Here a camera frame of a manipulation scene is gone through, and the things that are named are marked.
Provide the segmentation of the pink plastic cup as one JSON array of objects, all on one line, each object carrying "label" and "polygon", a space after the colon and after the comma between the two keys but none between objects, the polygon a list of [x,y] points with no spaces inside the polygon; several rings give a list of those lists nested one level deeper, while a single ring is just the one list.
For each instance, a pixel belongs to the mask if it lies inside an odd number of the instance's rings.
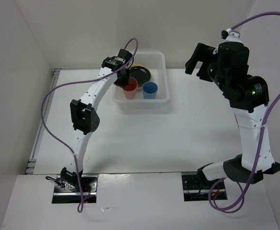
[{"label": "pink plastic cup", "polygon": [[129,77],[128,85],[123,87],[123,93],[126,99],[132,100],[135,98],[138,82],[135,78]]}]

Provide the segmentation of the blue plastic cup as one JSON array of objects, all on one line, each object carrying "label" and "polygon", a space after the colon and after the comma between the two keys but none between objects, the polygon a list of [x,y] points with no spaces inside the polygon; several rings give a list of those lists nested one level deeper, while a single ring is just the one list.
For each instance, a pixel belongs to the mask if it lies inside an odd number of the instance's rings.
[{"label": "blue plastic cup", "polygon": [[144,99],[155,99],[158,91],[158,86],[154,82],[146,82],[142,86]]}]

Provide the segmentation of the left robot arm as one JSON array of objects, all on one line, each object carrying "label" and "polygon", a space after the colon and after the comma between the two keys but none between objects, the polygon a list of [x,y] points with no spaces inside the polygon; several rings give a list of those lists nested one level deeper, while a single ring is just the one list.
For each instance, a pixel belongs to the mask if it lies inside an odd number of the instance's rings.
[{"label": "left robot arm", "polygon": [[111,85],[125,87],[128,85],[129,67],[119,70],[129,60],[132,54],[121,49],[117,56],[103,60],[98,81],[94,82],[88,91],[78,100],[70,103],[71,121],[74,137],[72,144],[72,158],[60,172],[60,178],[65,186],[75,192],[82,186],[82,179],[78,176],[83,172],[83,159],[92,133],[98,128],[100,118],[97,114],[98,105]]}]

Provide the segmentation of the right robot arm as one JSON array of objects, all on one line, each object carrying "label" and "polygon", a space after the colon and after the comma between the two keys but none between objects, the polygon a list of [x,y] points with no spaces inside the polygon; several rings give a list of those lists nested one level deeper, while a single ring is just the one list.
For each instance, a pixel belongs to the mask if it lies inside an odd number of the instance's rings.
[{"label": "right robot arm", "polygon": [[260,76],[248,74],[249,49],[240,42],[224,42],[217,48],[198,43],[185,64],[185,73],[196,74],[201,80],[214,82],[229,101],[235,116],[242,153],[224,162],[215,162],[197,170],[197,183],[208,188],[218,179],[244,184],[256,184],[265,174],[280,171],[280,163],[272,156],[264,116],[268,110],[268,85]]}]

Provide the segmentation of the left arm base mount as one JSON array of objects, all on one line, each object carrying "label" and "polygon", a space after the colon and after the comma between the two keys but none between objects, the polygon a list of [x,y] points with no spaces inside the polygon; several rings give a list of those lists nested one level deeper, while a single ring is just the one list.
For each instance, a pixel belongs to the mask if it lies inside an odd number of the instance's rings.
[{"label": "left arm base mount", "polygon": [[[55,182],[52,204],[76,204],[81,201],[79,188],[72,188],[69,184],[63,184],[60,175],[51,178]],[[98,175],[84,174],[81,178],[81,187],[85,203],[96,203]]]}]

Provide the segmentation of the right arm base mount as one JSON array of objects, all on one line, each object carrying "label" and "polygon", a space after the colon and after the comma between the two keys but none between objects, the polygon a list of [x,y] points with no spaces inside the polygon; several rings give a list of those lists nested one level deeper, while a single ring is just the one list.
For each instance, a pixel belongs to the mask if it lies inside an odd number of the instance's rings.
[{"label": "right arm base mount", "polygon": [[[187,172],[181,174],[184,201],[208,201],[209,190],[217,180],[208,181],[202,184],[196,172]],[[211,200],[227,200],[227,194],[224,182],[220,182],[211,193]]]}]

